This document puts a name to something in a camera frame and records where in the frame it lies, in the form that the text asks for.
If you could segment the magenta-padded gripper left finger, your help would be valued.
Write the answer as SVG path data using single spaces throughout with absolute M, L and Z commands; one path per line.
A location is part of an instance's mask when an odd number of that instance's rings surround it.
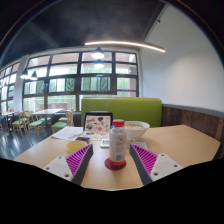
M 93 145 L 89 144 L 66 157 L 57 156 L 44 167 L 44 170 L 81 185 L 92 155 Z

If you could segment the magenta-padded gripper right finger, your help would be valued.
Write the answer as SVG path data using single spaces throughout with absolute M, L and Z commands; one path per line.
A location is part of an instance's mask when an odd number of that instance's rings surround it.
M 182 169 L 181 165 L 165 153 L 155 154 L 136 144 L 130 145 L 130 154 L 144 185 L 150 184 Z

